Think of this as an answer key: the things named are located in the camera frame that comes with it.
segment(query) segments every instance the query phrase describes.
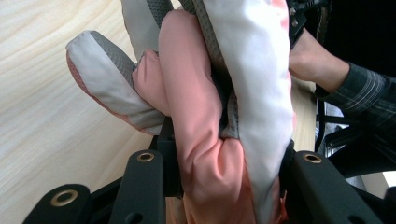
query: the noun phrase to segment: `wood grain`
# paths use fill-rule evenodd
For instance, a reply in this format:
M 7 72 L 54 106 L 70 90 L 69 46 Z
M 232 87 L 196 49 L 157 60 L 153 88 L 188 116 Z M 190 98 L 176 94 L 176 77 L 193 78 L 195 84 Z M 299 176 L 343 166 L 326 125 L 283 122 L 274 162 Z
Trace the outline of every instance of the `wood grain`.
M 119 0 L 0 1 L 0 21 L 0 223 L 22 223 L 51 189 L 79 183 L 96 190 L 122 176 L 151 136 L 83 93 L 66 65 L 64 47 L 84 30 L 100 32 L 135 60 Z M 298 103 L 309 94 L 296 90 L 303 116 L 294 136 L 309 148 L 312 101 Z
M 317 115 L 316 98 L 313 94 L 315 84 L 295 77 L 291 78 L 291 83 L 291 102 L 297 121 L 292 137 L 294 149 L 313 151 Z

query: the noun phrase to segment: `plaid shirt sleeve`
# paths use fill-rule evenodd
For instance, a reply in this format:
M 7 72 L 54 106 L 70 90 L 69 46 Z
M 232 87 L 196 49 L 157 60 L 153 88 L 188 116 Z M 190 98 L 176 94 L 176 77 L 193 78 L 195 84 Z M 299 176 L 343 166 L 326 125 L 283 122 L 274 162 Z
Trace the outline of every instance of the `plaid shirt sleeve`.
M 349 65 L 346 80 L 337 91 L 328 93 L 317 87 L 316 96 L 359 120 L 364 129 L 395 144 L 396 78 L 379 75 L 353 63 Z

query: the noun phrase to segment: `gray fabric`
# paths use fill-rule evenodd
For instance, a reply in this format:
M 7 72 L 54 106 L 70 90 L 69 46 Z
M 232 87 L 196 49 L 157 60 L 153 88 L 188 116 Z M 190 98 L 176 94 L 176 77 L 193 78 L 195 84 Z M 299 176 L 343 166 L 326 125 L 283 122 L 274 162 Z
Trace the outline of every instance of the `gray fabric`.
M 390 160 L 396 162 L 396 78 L 349 63 L 343 84 L 328 93 L 317 87 L 316 96 L 339 107 L 345 115 L 356 119 L 365 140 Z
M 228 123 L 227 127 L 221 132 L 221 138 L 239 138 L 238 103 L 234 91 L 231 92 L 228 99 L 227 114 Z
M 157 22 L 158 27 L 161 28 L 163 18 L 174 9 L 172 2 L 169 0 L 147 0 L 147 2 L 152 17 Z
M 96 31 L 91 31 L 90 34 L 96 40 L 103 51 L 107 54 L 110 60 L 116 65 L 129 85 L 133 88 L 132 72 L 136 69 L 136 64 L 122 51 L 119 47 L 105 38 L 103 35 Z
M 196 15 L 194 3 L 191 0 L 179 0 L 183 9 L 190 12 L 192 15 Z
M 210 19 L 207 15 L 203 0 L 192 1 L 195 5 L 198 22 L 200 23 L 209 58 L 212 62 L 213 76 L 217 78 L 217 80 L 221 84 L 220 86 L 222 88 L 222 91 L 224 91 L 225 95 L 228 96 L 233 89 L 233 84 L 231 82 L 227 66 L 224 62 L 224 58 L 221 54 L 215 32 L 213 31 L 212 23 L 210 22 Z
M 154 108 L 128 115 L 128 120 L 131 121 L 135 127 L 154 134 L 160 133 L 164 119 L 165 115 Z

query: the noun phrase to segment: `gray mesh fabric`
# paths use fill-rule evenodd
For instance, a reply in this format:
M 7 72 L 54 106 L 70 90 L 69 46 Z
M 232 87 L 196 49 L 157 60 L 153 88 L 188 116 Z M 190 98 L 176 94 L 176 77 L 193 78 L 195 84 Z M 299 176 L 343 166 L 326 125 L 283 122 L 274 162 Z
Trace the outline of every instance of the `gray mesh fabric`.
M 136 64 L 122 51 L 119 47 L 105 38 L 103 35 L 96 31 L 91 31 L 91 35 L 107 54 L 110 60 L 116 65 L 129 85 L 133 88 L 134 83 L 132 81 L 132 72 L 136 69 Z
M 238 103 L 235 92 L 232 91 L 227 104 L 228 123 L 221 132 L 222 138 L 239 138 L 238 129 Z
M 131 121 L 134 126 L 153 134 L 160 133 L 164 119 L 165 115 L 155 108 L 146 111 L 138 111 L 138 113 L 128 115 L 128 120 Z
M 169 0 L 147 0 L 148 8 L 151 11 L 154 20 L 158 27 L 161 28 L 161 23 L 166 14 L 173 10 L 172 2 Z
M 228 96 L 233 89 L 233 84 L 221 54 L 215 32 L 213 31 L 212 23 L 207 15 L 204 2 L 202 0 L 183 0 L 180 1 L 180 3 L 184 8 L 191 7 L 191 5 L 194 6 L 194 10 L 190 10 L 194 12 L 193 14 L 197 16 L 198 22 L 200 23 L 209 58 L 212 62 L 213 75 L 219 82 L 224 94 Z
M 191 0 L 179 0 L 180 4 L 183 6 L 183 9 L 190 12 L 192 15 L 196 15 L 195 6 Z

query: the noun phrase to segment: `pink cloth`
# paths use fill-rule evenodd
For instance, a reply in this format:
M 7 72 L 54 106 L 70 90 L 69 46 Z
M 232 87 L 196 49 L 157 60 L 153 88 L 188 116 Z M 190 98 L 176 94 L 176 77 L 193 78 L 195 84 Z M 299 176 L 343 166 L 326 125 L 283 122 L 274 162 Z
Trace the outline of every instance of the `pink cloth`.
M 164 18 L 158 57 L 147 50 L 133 72 L 136 91 L 172 117 L 189 223 L 256 223 L 239 139 L 219 138 L 221 103 L 196 17 L 175 10 Z M 279 218 L 278 182 L 272 218 Z

